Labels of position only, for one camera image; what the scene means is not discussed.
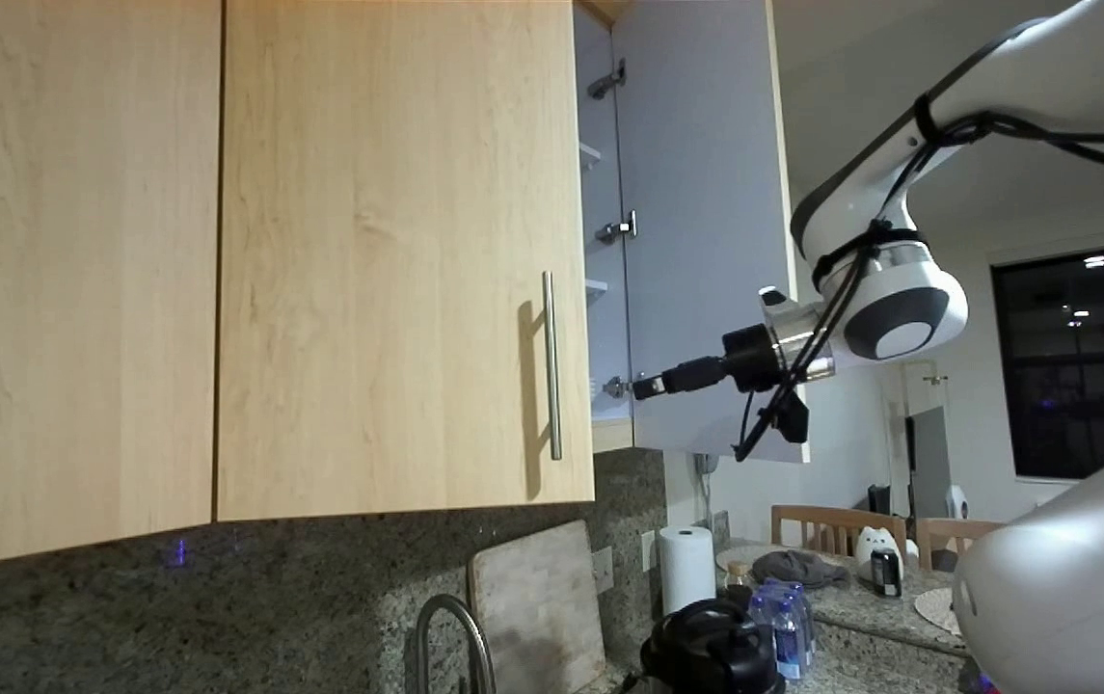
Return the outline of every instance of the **towel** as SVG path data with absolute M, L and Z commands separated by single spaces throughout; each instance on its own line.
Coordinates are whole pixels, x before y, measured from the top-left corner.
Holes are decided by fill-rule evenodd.
M 827 585 L 847 584 L 849 572 L 821 560 L 816 554 L 781 551 L 757 557 L 753 562 L 753 578 L 758 584 L 766 578 L 794 580 L 804 584 L 806 590 L 826 588 Z

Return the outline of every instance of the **cabinet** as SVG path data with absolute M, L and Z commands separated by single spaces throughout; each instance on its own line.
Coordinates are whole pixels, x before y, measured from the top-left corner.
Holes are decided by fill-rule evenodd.
M 0 0 L 0 558 L 212 500 L 216 0 Z
M 578 118 L 602 161 L 583 172 L 587 277 L 608 281 L 588 308 L 591 381 L 658 373 L 722 352 L 720 338 L 762 321 L 757 290 L 795 296 L 771 3 L 631 3 L 608 30 L 576 14 Z M 625 84 L 586 94 L 625 62 Z M 636 210 L 639 234 L 595 241 Z M 631 423 L 640 447 L 731 453 L 745 396 L 710 389 L 631 403 L 598 387 L 599 440 Z M 754 399 L 754 413 L 767 401 Z M 755 456 L 800 461 L 766 436 Z
M 217 519 L 592 500 L 567 0 L 225 18 Z

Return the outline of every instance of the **paper towel roll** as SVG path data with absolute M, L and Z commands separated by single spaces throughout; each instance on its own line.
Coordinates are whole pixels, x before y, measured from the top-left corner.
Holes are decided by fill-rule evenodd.
M 714 597 L 714 538 L 705 527 L 659 531 L 662 615 Z

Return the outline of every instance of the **window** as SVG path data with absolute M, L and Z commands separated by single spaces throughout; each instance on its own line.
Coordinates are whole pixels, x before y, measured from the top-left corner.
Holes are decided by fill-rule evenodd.
M 994 268 L 1015 471 L 1104 467 L 1104 250 Z

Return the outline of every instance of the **stainless steel faucet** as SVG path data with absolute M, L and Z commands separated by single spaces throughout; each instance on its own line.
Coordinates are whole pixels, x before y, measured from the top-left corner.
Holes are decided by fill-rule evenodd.
M 415 694 L 428 694 L 431 660 L 427 655 L 427 632 L 432 624 L 432 616 L 442 609 L 458 618 L 461 627 L 467 630 L 467 636 L 470 637 L 470 664 L 476 671 L 478 691 L 480 694 L 496 694 L 496 671 L 491 664 L 491 649 L 487 647 L 487 637 L 470 613 L 470 607 L 445 592 L 432 596 L 427 602 L 423 602 L 423 610 L 420 610 L 418 620 L 415 620 Z

